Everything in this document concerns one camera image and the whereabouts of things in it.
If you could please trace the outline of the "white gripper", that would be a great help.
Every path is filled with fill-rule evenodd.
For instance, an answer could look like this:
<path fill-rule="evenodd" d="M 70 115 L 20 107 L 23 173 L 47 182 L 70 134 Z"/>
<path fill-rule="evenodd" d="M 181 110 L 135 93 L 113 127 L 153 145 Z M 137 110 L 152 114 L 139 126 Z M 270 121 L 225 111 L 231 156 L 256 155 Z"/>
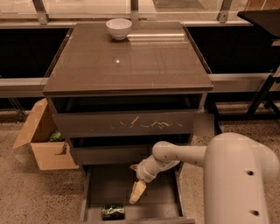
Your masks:
<path fill-rule="evenodd" d="M 175 167 L 179 163 L 178 160 L 170 162 L 163 162 L 150 155 L 139 164 L 132 164 L 129 168 L 136 172 L 136 177 L 139 179 L 135 181 L 132 186 L 132 192 L 129 197 L 129 203 L 135 204 L 143 195 L 146 189 L 146 183 L 153 181 L 160 172 L 165 172 Z"/>

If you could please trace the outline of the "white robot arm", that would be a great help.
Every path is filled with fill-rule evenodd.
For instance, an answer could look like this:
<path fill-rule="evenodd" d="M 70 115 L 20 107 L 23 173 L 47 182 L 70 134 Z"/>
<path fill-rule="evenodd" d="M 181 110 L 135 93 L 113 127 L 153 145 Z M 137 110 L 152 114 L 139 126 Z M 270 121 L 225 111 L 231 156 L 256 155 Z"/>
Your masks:
<path fill-rule="evenodd" d="M 149 157 L 131 166 L 137 181 L 129 202 L 136 203 L 148 183 L 180 162 L 203 169 L 205 224 L 270 224 L 264 184 L 277 177 L 279 159 L 269 147 L 233 132 L 206 146 L 155 143 Z"/>

